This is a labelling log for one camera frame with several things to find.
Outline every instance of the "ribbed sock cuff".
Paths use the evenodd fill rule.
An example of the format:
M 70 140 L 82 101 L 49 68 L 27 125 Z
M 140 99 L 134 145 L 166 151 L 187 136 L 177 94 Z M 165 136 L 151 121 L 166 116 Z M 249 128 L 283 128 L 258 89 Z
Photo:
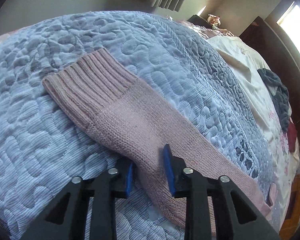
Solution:
M 102 48 L 47 75 L 42 84 L 69 118 L 85 129 L 92 116 L 121 98 L 136 80 Z

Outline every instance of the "window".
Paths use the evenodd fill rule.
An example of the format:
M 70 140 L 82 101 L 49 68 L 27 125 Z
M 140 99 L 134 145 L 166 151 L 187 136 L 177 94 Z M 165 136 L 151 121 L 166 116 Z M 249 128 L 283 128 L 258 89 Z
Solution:
M 203 13 L 203 11 L 204 11 L 204 9 L 205 9 L 206 7 L 207 7 L 207 6 L 203 7 L 203 8 L 197 13 L 197 15 L 200 16 L 200 15 Z
M 277 24 L 287 33 L 300 53 L 300 7 L 293 3 Z

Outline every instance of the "stuffed toy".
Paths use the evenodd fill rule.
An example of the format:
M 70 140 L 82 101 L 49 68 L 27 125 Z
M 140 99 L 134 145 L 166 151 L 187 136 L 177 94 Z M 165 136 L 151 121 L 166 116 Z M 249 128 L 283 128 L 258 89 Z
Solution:
M 212 14 L 208 14 L 208 15 L 209 15 L 209 17 L 207 19 L 208 23 L 210 23 L 212 25 L 213 30 L 216 30 L 218 25 L 221 24 L 220 17 L 212 15 Z

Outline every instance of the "metal bolt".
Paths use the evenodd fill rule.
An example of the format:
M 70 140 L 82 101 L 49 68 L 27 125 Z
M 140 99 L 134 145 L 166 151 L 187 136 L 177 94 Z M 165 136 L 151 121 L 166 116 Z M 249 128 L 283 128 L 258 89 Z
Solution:
M 183 172 L 184 172 L 185 174 L 191 174 L 191 173 L 193 173 L 193 169 L 191 169 L 191 168 L 189 168 L 189 167 L 186 167 L 186 168 L 183 169 Z
M 73 179 L 71 179 L 71 182 L 74 184 L 78 184 L 82 181 L 81 177 L 74 177 Z
M 116 169 L 116 168 L 110 168 L 108 170 L 108 173 L 111 174 L 111 175 L 117 174 L 118 173 L 118 169 Z
M 223 183 L 227 183 L 227 182 L 230 181 L 230 179 L 229 179 L 228 176 L 221 176 L 221 177 L 220 177 L 220 180 L 221 180 L 221 182 L 223 182 Z

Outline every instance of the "dark wooden furniture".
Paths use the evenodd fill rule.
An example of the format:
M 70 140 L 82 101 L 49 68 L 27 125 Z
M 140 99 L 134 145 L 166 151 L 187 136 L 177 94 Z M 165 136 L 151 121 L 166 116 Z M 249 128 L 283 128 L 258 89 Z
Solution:
M 194 25 L 206 27 L 207 29 L 212 29 L 212 25 L 207 22 L 206 19 L 201 18 L 198 15 L 192 15 L 188 22 L 193 23 Z
M 296 175 L 292 186 L 290 203 L 283 225 L 280 230 L 282 240 L 289 240 L 297 230 L 300 220 L 300 174 Z
M 288 88 L 291 118 L 296 126 L 300 144 L 300 70 L 294 57 L 274 30 L 260 17 L 249 25 L 240 38 L 260 53 Z

